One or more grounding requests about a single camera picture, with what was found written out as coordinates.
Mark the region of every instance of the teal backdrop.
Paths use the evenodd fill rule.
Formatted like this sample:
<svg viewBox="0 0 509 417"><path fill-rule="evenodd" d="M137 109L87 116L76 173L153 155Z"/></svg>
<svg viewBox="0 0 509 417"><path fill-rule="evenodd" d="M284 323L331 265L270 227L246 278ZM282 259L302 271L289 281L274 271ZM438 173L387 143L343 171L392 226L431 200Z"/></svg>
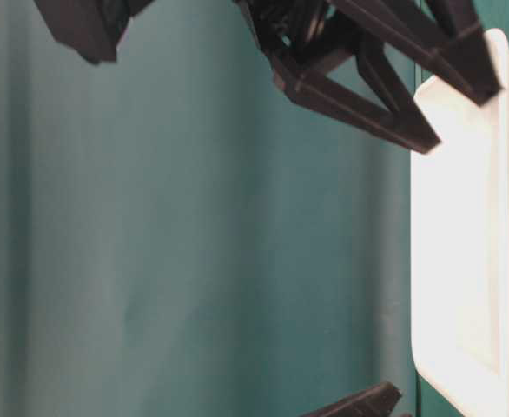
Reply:
<svg viewBox="0 0 509 417"><path fill-rule="evenodd" d="M408 153L289 103L231 2L159 0L120 56L0 0L0 416L296 416L383 380L454 413L416 393Z"/></svg>

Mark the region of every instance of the white plastic container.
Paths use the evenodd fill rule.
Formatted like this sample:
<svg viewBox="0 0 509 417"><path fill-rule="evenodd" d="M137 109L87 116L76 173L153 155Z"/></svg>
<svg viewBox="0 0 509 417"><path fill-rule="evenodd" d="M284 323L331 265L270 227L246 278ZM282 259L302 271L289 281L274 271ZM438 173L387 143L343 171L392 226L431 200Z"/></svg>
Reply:
<svg viewBox="0 0 509 417"><path fill-rule="evenodd" d="M442 144L412 154L412 344L468 417L509 416L509 45L486 33L504 91L479 108L433 77L415 100Z"/></svg>

